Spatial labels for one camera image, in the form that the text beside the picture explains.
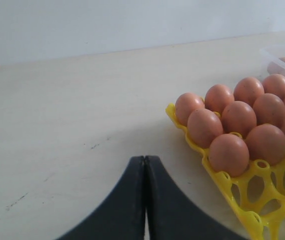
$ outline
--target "wall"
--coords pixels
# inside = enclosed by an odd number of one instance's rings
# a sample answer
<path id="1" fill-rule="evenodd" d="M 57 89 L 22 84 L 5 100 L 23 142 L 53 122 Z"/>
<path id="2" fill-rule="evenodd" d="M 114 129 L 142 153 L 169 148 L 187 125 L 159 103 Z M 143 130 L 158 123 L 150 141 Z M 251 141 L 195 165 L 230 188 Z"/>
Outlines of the wall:
<path id="1" fill-rule="evenodd" d="M 283 30 L 284 0 L 0 0 L 0 65 Z"/>

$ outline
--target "table surface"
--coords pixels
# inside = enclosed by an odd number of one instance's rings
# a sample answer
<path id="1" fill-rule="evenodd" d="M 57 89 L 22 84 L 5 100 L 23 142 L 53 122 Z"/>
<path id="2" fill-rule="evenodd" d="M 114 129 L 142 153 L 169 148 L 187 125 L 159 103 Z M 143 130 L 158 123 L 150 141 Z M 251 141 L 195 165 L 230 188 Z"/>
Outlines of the table surface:
<path id="1" fill-rule="evenodd" d="M 90 214 L 131 156 L 158 155 L 206 213 L 248 236 L 165 114 L 259 76 L 285 32 L 0 66 L 0 239 L 52 240 Z"/>

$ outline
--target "table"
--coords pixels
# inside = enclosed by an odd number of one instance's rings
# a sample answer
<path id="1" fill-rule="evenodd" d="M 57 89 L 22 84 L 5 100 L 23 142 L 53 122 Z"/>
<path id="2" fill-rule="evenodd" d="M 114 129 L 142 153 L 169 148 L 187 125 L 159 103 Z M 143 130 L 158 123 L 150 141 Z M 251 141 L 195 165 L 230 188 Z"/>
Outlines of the table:
<path id="1" fill-rule="evenodd" d="M 0 66 L 0 239 L 52 240 L 112 190 L 131 156 L 158 155 L 184 193 L 247 237 L 165 114 L 260 75 L 262 47 L 285 32 Z"/>

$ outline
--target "egg carton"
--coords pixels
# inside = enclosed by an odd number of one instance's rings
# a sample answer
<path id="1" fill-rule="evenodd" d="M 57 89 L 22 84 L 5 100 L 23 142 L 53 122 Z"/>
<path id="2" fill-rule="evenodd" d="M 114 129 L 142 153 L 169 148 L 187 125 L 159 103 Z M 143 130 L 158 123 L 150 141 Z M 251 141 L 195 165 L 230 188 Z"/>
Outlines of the egg carton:
<path id="1" fill-rule="evenodd" d="M 238 177 L 227 172 L 215 172 L 208 161 L 209 149 L 197 146 L 190 138 L 187 127 L 181 125 L 175 115 L 175 105 L 170 103 L 166 113 L 174 125 L 183 130 L 188 145 L 202 155 L 202 165 L 253 240 L 264 240 L 269 232 L 271 240 L 279 239 L 279 229 L 285 220 L 285 158 L 270 166 L 262 159 L 250 161 L 247 171 Z M 250 182 L 259 193 L 251 194 Z"/>

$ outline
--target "yellow plastic egg tray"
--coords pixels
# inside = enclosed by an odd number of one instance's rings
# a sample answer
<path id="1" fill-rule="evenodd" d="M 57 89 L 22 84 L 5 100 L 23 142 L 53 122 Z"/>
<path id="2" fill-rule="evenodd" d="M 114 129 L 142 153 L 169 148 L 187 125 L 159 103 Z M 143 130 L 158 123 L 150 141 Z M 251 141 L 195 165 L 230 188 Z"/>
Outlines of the yellow plastic egg tray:
<path id="1" fill-rule="evenodd" d="M 274 166 L 270 166 L 266 161 L 260 159 L 250 161 L 248 170 L 239 177 L 230 177 L 224 171 L 215 172 L 208 162 L 209 149 L 200 148 L 190 139 L 187 128 L 177 121 L 173 103 L 168 105 L 166 113 L 175 126 L 183 130 L 189 146 L 202 155 L 202 165 L 249 233 L 250 238 L 264 240 L 264 231 L 267 229 L 270 239 L 278 240 L 280 225 L 285 219 L 285 159 Z M 252 202 L 248 194 L 249 182 L 257 177 L 261 177 L 263 180 L 261 181 L 263 184 L 260 186 L 262 193 L 258 199 Z M 232 190 L 235 186 L 238 187 L 238 197 Z M 277 208 L 263 213 L 264 207 L 272 202 L 277 203 Z"/>

